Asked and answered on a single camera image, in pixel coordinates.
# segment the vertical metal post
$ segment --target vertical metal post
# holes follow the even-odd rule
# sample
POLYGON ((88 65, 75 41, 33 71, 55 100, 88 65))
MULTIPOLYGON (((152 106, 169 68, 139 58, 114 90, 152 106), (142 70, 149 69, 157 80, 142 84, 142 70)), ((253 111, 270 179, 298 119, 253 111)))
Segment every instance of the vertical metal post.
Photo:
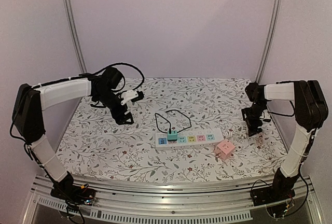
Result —
POLYGON ((83 58, 81 45, 79 44, 79 39, 78 39, 74 16, 73 16, 71 0, 63 0, 63 4, 64 4, 64 8, 65 8, 66 15, 67 15, 67 20, 68 20, 69 29, 70 29, 73 44, 74 44, 74 49, 75 49, 76 56, 77 56, 78 65, 79 65, 79 68, 81 69, 81 72, 86 73, 87 68, 85 65, 84 58, 83 58))
POLYGON ((259 69, 258 69, 256 79, 255 79, 255 81, 257 83, 260 83, 261 78, 262 78, 263 73, 264 73, 266 63, 267 63, 267 59, 268 59, 269 52, 270 52, 271 45, 272 45, 272 41, 273 41, 275 26, 276 26, 277 19, 278 19, 280 3, 281 3, 281 0, 274 0, 273 12, 272 12, 272 16, 271 16, 269 32, 268 32, 268 36, 267 36, 267 39, 266 39, 266 42, 265 42, 264 51, 263 51, 263 54, 262 54, 262 57, 261 57, 261 60, 260 60, 259 69))

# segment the pink cube socket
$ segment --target pink cube socket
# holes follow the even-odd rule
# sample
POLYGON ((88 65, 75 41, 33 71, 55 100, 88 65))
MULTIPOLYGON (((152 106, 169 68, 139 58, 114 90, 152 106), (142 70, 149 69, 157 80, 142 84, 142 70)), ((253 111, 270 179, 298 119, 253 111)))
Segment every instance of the pink cube socket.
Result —
POLYGON ((234 144, 232 144, 228 139, 225 139, 217 144, 216 148, 214 149, 214 153, 216 153, 216 156, 222 160, 226 160, 230 157, 230 155, 232 155, 234 150, 234 144))

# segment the table surface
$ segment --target table surface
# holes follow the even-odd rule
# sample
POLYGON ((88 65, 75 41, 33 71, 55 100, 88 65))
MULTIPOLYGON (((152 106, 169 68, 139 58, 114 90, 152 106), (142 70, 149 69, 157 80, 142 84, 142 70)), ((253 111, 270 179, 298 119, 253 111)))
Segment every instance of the table surface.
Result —
MULTIPOLYGON (((139 83, 127 79, 126 88, 139 83)), ((218 181, 274 174, 286 150, 273 122, 264 123, 261 138, 247 136, 241 108, 251 105, 246 79, 150 78, 142 86, 144 99, 129 104, 132 125, 117 125, 107 108, 92 108, 83 98, 60 142, 57 156, 73 174, 130 181, 178 183, 218 181), (178 109, 191 118, 192 130, 233 130, 236 146, 226 161, 214 147, 158 151, 155 113, 178 109)), ((178 129, 188 120, 169 116, 178 129)), ((166 124, 160 122, 164 129, 166 124)))

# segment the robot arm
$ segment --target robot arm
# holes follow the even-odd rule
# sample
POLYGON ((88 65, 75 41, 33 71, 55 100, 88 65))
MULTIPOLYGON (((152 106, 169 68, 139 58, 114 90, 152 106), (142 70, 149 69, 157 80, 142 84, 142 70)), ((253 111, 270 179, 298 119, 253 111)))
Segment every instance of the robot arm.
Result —
POLYGON ((243 120, 249 136, 262 131, 261 115, 267 102, 287 100, 295 102, 296 131, 286 159, 277 170, 272 187, 252 192, 254 204, 267 204, 284 200, 294 194, 292 188, 299 177, 301 164, 307 158, 314 138, 328 115, 327 104, 318 81, 289 81, 272 85, 250 83, 245 89, 250 101, 249 108, 242 109, 243 120))
POLYGON ((91 96, 95 102, 108 107, 117 124, 132 124, 133 117, 126 102, 142 99, 140 91, 125 91, 115 94, 115 88, 123 74, 114 67, 107 67, 100 75, 81 75, 43 85, 20 86, 12 120, 24 138, 28 151, 53 182, 51 195, 72 204, 90 204, 95 191, 87 186, 73 185, 73 177, 60 163, 45 135, 42 112, 47 108, 72 99, 91 96))

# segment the white power strip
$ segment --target white power strip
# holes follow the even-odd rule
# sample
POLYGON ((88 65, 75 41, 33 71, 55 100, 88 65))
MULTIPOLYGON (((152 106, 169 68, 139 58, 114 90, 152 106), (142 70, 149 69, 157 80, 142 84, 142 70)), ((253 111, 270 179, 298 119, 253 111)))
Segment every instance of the white power strip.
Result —
POLYGON ((224 140, 220 129, 206 129, 180 132, 177 141, 168 141, 167 134, 156 133, 156 149, 186 149, 215 146, 224 140))

